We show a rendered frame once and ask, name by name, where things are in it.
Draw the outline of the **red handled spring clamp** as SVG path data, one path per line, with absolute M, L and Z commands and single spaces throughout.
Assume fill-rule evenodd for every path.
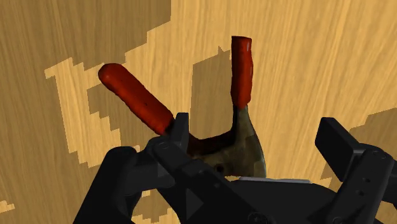
M 232 126 L 214 137 L 189 136 L 187 153 L 209 164 L 224 176 L 264 178 L 266 165 L 260 140 L 251 123 L 248 103 L 253 86 L 252 39 L 232 36 Z M 101 83 L 117 95 L 154 133 L 170 134 L 174 117 L 124 66 L 104 64 L 98 72 Z

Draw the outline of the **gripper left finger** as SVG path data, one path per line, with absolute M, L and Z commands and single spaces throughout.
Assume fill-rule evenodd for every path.
M 135 224 L 143 191 L 157 189 L 181 224 L 255 224 L 259 210 L 232 190 L 222 174 L 191 159 L 169 136 L 151 139 L 143 151 L 109 150 L 73 224 Z

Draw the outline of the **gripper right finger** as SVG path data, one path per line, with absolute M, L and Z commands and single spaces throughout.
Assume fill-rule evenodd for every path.
M 383 224 L 375 218 L 380 203 L 397 203 L 395 159 L 358 142 L 332 117 L 321 119 L 315 145 L 342 185 L 331 202 L 308 217 L 309 223 Z

